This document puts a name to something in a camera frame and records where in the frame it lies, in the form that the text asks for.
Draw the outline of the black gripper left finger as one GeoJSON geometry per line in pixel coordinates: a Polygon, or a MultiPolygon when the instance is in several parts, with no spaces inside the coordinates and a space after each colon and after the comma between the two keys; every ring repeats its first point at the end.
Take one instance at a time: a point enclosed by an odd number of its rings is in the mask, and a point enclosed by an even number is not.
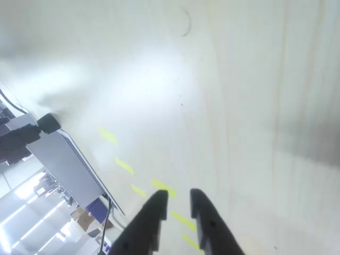
{"type": "Polygon", "coordinates": [[[111,247],[109,254],[153,254],[159,250],[162,221],[167,219],[168,191],[158,190],[143,205],[111,247]]]}

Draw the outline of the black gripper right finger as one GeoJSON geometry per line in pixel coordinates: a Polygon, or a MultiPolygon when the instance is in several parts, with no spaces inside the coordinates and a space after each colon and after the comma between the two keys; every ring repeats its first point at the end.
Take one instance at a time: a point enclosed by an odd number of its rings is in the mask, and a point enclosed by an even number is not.
{"type": "Polygon", "coordinates": [[[200,189],[190,190],[191,218],[196,220],[199,248],[205,254],[244,254],[214,204],[200,189]]]}

